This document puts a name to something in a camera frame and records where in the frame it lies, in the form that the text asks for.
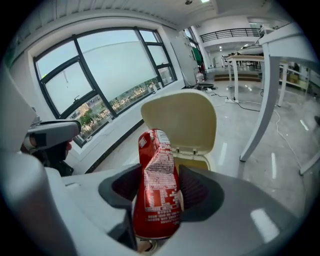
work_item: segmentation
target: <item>glossy floor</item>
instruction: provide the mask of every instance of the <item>glossy floor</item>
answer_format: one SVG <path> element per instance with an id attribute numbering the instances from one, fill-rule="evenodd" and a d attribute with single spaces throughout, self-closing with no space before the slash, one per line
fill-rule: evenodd
<path id="1" fill-rule="evenodd" d="M 220 96 L 233 97 L 234 88 L 228 81 L 206 81 L 216 87 Z M 259 112 L 242 109 L 235 103 L 225 103 L 225 97 L 209 93 L 215 106 L 217 130 L 211 157 L 215 171 L 224 175 L 250 181 L 278 200 L 295 216 L 301 217 L 312 203 L 319 187 L 319 168 L 313 168 L 304 177 L 300 165 L 308 162 L 320 150 L 320 126 L 314 116 L 320 115 L 320 103 L 316 98 L 299 89 L 287 87 L 282 107 L 275 107 L 266 132 L 255 151 L 246 162 L 239 157 L 258 119 Z M 244 108 L 259 110 L 261 103 L 260 82 L 239 81 L 239 101 Z M 95 170 L 107 170 L 117 166 L 138 163 L 138 138 L 147 130 L 143 124 L 118 146 Z"/>

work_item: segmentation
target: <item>tree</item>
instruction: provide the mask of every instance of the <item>tree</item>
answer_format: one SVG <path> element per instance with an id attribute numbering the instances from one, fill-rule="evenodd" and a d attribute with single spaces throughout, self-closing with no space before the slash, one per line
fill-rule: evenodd
<path id="1" fill-rule="evenodd" d="M 79 121 L 83 126 L 90 126 L 94 123 L 93 117 L 92 109 L 89 109 L 80 117 Z"/>

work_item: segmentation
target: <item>trash can lid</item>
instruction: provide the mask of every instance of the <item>trash can lid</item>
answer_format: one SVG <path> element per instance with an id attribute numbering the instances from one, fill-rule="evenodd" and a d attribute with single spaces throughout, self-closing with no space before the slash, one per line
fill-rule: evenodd
<path id="1" fill-rule="evenodd" d="M 149 129 L 164 131 L 173 150 L 204 155 L 215 144 L 217 118 L 204 92 L 183 89 L 155 96 L 141 107 Z"/>

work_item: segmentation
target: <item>red snack bag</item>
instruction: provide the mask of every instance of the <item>red snack bag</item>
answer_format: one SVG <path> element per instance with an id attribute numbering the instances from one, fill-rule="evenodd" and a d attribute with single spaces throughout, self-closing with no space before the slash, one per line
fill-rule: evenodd
<path id="1" fill-rule="evenodd" d="M 178 172 L 166 134 L 159 129 L 145 131 L 139 138 L 142 178 L 133 212 L 136 236 L 164 239 L 180 223 Z"/>

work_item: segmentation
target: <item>railing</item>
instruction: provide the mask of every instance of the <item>railing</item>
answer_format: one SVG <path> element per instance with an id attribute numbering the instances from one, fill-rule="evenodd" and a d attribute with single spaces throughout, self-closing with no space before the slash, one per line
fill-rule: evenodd
<path id="1" fill-rule="evenodd" d="M 200 35 L 202 42 L 233 37 L 259 37 L 259 28 L 232 28 Z"/>

